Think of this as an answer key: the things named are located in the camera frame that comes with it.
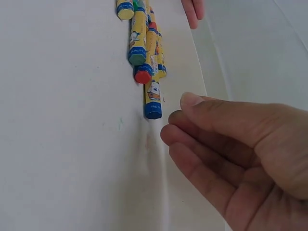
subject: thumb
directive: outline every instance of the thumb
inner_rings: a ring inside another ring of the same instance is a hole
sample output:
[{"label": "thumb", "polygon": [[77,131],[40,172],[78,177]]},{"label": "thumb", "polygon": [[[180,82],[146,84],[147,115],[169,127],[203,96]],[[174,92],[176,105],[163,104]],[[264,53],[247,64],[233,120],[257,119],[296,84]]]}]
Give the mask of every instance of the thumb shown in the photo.
[{"label": "thumb", "polygon": [[182,95],[180,105],[199,128],[234,138],[252,148],[289,118],[289,113],[282,113],[288,108],[282,104],[228,102],[188,92]]}]

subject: fingernail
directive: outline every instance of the fingernail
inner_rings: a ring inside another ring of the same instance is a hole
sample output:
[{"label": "fingernail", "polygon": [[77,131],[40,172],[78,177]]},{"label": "fingernail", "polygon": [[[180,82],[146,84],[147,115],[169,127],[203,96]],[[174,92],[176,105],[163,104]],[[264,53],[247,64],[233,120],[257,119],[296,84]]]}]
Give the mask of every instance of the fingernail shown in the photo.
[{"label": "fingernail", "polygon": [[195,106],[201,102],[203,102],[204,99],[202,99],[200,96],[195,95],[193,93],[190,92],[185,92],[184,94],[182,94],[182,98],[181,98],[181,105],[185,105],[185,106]]}]

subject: red crayon cap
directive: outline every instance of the red crayon cap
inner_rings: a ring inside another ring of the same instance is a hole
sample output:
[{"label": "red crayon cap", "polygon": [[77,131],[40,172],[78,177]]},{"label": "red crayon cap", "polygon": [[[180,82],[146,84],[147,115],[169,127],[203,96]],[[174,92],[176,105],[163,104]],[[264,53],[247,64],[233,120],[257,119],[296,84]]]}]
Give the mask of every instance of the red crayon cap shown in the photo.
[{"label": "red crayon cap", "polygon": [[154,29],[157,31],[156,22],[151,22],[151,23],[149,24],[149,28],[154,28]]},{"label": "red crayon cap", "polygon": [[149,81],[151,81],[151,75],[147,71],[137,71],[135,80],[137,83],[147,84]]}]

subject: crayon mark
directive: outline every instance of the crayon mark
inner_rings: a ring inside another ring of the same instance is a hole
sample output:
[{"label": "crayon mark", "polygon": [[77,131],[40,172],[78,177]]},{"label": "crayon mark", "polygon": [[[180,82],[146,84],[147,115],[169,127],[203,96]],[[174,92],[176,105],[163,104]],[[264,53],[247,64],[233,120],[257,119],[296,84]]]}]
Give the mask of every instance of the crayon mark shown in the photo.
[{"label": "crayon mark", "polygon": [[124,125],[122,117],[119,119],[118,130],[121,130],[121,127]]},{"label": "crayon mark", "polygon": [[150,141],[151,141],[151,137],[149,134],[146,135],[146,141],[145,141],[145,149],[148,151],[150,150]]}]

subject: finger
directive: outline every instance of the finger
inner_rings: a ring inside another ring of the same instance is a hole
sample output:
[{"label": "finger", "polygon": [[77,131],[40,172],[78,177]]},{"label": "finger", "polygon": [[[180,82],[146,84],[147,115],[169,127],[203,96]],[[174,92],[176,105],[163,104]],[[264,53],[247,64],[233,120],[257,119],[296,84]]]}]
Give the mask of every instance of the finger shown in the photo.
[{"label": "finger", "polygon": [[193,6],[194,10],[197,15],[198,20],[202,20],[205,14],[205,8],[204,8],[204,2],[203,0],[192,0],[193,1]]},{"label": "finger", "polygon": [[195,153],[201,161],[212,171],[219,174],[233,186],[239,186],[244,176],[244,169],[232,164],[211,149],[203,146],[190,135],[174,125],[166,125],[161,132],[162,140],[171,146],[174,143],[182,143]]},{"label": "finger", "polygon": [[169,116],[169,123],[179,127],[236,165],[249,168],[255,163],[256,155],[252,148],[235,139],[200,129],[182,111],[173,112]]},{"label": "finger", "polygon": [[170,146],[170,156],[184,176],[220,212],[225,214],[235,188],[207,168],[200,158],[181,143]]},{"label": "finger", "polygon": [[191,29],[198,27],[198,19],[192,0],[181,0]]},{"label": "finger", "polygon": [[284,106],[277,104],[206,101],[185,93],[180,105],[188,119],[199,128],[234,138],[251,148],[288,119],[287,113],[281,113]]}]

